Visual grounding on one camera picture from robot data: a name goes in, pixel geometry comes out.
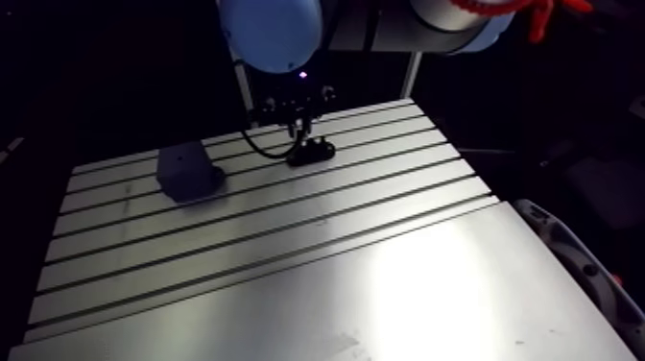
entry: black cable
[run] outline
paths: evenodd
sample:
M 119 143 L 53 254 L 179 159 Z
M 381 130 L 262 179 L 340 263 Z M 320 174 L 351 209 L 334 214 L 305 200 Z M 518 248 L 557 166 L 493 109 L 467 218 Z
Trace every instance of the black cable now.
M 287 156 L 290 156 L 291 153 L 293 153 L 297 148 L 302 145 L 302 141 L 304 140 L 304 132 L 302 131 L 296 131 L 296 139 L 294 140 L 294 144 L 291 145 L 291 147 L 277 155 L 268 153 L 267 151 L 263 150 L 262 148 L 258 147 L 252 140 L 251 137 L 247 134 L 247 131 L 241 130 L 242 136 L 244 136 L 244 139 L 249 143 L 251 148 L 253 148 L 254 151 L 256 151 L 258 154 L 261 156 L 267 157 L 268 159 L 284 159 Z

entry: black object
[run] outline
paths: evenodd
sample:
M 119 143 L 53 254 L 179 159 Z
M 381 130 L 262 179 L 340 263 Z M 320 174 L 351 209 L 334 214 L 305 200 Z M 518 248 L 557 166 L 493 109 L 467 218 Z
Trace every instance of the black object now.
M 312 164 L 323 160 L 330 160 L 336 155 L 336 147 L 321 137 L 320 141 L 312 138 L 301 147 L 296 148 L 287 157 L 287 164 L 292 167 L 300 167 L 302 165 Z
M 271 154 L 258 147 L 247 134 L 246 130 L 240 130 L 244 139 L 249 143 L 254 151 L 269 159 L 283 159 L 289 158 L 301 147 L 303 141 L 311 132 L 313 120 L 320 118 L 323 111 L 328 107 L 328 104 L 336 99 L 336 93 L 333 86 L 322 85 L 320 87 L 320 91 L 311 92 L 311 90 L 311 87 L 304 88 L 302 91 L 304 96 L 298 99 L 289 100 L 286 98 L 270 97 L 265 100 L 264 104 L 260 108 L 251 110 L 251 120 L 262 126 L 272 124 L 286 126 L 289 136 L 294 138 L 294 142 L 289 149 L 279 154 Z M 307 164 L 316 161 L 313 160 L 316 156 L 305 157 L 312 159 L 311 161 L 308 161 Z
M 213 194 L 226 174 L 213 166 L 202 142 L 194 141 L 163 148 L 156 162 L 156 181 L 161 191 L 182 203 Z

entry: small black part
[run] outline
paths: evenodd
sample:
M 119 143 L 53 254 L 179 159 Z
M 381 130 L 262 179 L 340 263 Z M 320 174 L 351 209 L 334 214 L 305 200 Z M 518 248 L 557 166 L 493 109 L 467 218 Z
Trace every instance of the small black part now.
M 330 160 L 336 155 L 336 147 L 321 137 L 319 141 L 313 138 L 307 139 L 304 145 L 297 148 L 287 157 L 287 164 L 292 167 L 300 167 L 319 161 Z
M 207 197 L 217 191 L 226 178 L 214 167 L 202 142 L 189 142 L 159 151 L 156 180 L 161 191 L 177 203 Z
M 598 267 L 594 264 L 587 264 L 583 267 L 583 272 L 589 277 L 598 275 Z

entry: floor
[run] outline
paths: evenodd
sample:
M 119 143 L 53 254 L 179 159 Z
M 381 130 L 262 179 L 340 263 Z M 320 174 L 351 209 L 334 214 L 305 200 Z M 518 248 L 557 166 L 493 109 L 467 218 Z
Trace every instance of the floor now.
M 22 335 L 72 165 L 234 132 L 246 121 L 212 2 L 7 6 L 12 15 L 1 30 L 13 36 L 2 45 L 12 56 L 1 60 L 7 121 L 0 142 L 21 134 L 27 140 L 0 167 L 7 214 L 1 263 L 10 299 L 2 316 L 11 332 L 5 347 Z M 425 56 L 413 98 L 496 194 L 531 198 L 561 216 L 643 302 L 634 266 L 643 232 L 616 232 L 599 222 L 562 178 L 566 165 L 553 152 L 569 141 L 603 156 L 629 153 L 640 161 L 645 154 L 625 149 L 638 143 L 634 130 L 641 127 L 625 111 L 645 84 L 639 69 L 645 56 L 634 46 L 640 33 L 605 30 L 558 12 L 552 36 L 532 46 L 525 40 L 527 18 L 520 16 L 485 52 Z M 324 70 L 314 64 L 312 75 L 337 89 L 335 108 L 354 108 L 397 99 L 408 57 L 323 54 L 315 64 Z M 254 71 L 250 79 L 259 100 L 292 81 Z

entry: flat metal plate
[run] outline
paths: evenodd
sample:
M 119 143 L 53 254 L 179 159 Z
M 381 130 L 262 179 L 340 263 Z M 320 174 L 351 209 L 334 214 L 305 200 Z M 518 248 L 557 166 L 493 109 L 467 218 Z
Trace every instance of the flat metal plate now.
M 82 189 L 64 199 L 25 340 L 127 317 L 498 202 L 409 100 L 326 115 L 314 130 L 334 142 L 337 155 L 299 168 L 251 152 L 237 134 L 205 140 L 227 185 L 189 205 L 172 202 L 147 174 L 154 152 L 77 169 L 72 180 Z M 278 128 L 251 136 L 265 147 L 289 146 Z
M 10 360 L 635 359 L 506 204 L 331 251 Z

